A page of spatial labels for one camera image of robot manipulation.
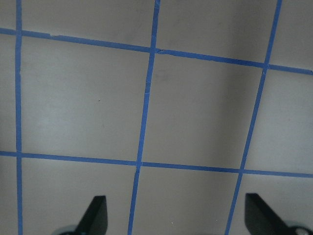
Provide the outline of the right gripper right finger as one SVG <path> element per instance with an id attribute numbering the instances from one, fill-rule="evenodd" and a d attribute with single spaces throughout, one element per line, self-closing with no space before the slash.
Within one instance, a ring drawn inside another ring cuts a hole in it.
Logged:
<path id="1" fill-rule="evenodd" d="M 256 193 L 245 195 L 245 226 L 251 235 L 293 234 L 293 230 Z"/>

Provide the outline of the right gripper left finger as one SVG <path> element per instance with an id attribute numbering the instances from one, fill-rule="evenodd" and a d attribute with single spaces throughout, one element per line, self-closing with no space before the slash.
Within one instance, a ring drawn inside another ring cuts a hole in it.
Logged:
<path id="1" fill-rule="evenodd" d="M 108 229 L 106 196 L 95 196 L 74 230 L 75 235 L 105 235 Z"/>

